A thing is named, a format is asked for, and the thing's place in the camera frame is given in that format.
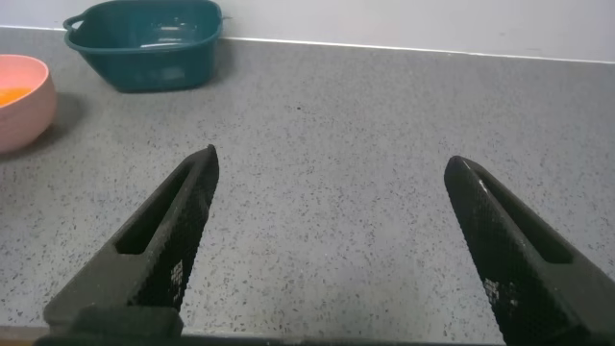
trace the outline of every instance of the pink bowl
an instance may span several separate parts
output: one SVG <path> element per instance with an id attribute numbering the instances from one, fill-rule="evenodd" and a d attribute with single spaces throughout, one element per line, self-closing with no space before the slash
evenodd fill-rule
<path id="1" fill-rule="evenodd" d="M 33 142 L 56 114 L 56 89 L 44 62 L 26 56 L 0 55 L 0 89 L 11 87 L 32 91 L 0 106 L 0 153 Z"/>

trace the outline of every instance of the orange contents in bowl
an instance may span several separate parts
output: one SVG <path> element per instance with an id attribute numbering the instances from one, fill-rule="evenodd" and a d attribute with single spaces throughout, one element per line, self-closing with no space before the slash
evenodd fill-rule
<path id="1" fill-rule="evenodd" d="M 30 91 L 32 90 L 27 87 L 0 88 L 0 106 L 8 105 Z"/>

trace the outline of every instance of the granite countertop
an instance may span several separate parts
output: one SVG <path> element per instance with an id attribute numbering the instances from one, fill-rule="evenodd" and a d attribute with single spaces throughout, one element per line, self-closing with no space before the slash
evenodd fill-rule
<path id="1" fill-rule="evenodd" d="M 615 278 L 615 65 L 223 40 L 207 86 L 120 94 L 62 32 L 58 119 L 0 158 L 0 325 L 41 312 L 187 155 L 220 181 L 189 333 L 502 342 L 443 184 L 479 162 Z"/>

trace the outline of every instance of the basket handle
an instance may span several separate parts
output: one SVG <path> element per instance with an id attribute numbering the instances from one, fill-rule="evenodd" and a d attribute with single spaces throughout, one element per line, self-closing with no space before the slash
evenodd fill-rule
<path id="1" fill-rule="evenodd" d="M 73 24 L 83 21 L 85 17 L 86 17 L 85 13 L 75 15 L 73 17 L 70 17 L 64 20 L 64 22 L 62 23 L 62 26 L 64 27 L 64 29 L 66 29 L 66 31 L 73 32 L 75 31 L 75 28 L 73 28 Z"/>

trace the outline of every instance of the teal plastic basket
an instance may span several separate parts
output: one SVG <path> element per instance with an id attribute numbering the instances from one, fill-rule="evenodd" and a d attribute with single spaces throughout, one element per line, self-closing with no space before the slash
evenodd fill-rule
<path id="1" fill-rule="evenodd" d="M 63 26 L 66 44 L 117 90 L 163 91 L 211 78 L 222 13 L 204 0 L 114 0 Z"/>

